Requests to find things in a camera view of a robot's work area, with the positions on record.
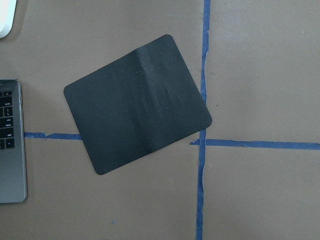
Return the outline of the black mouse pad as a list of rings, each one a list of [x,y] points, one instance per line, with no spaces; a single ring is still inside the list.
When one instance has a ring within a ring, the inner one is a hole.
[[[67,85],[63,94],[98,175],[212,123],[169,34]]]

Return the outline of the grey laptop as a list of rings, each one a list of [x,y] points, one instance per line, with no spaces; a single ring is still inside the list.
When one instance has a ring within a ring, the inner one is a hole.
[[[27,198],[21,84],[0,81],[0,202],[21,203]]]

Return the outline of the white desk lamp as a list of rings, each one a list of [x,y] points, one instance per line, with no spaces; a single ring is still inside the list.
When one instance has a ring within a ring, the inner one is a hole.
[[[0,38],[6,37],[13,26],[17,0],[0,0]]]

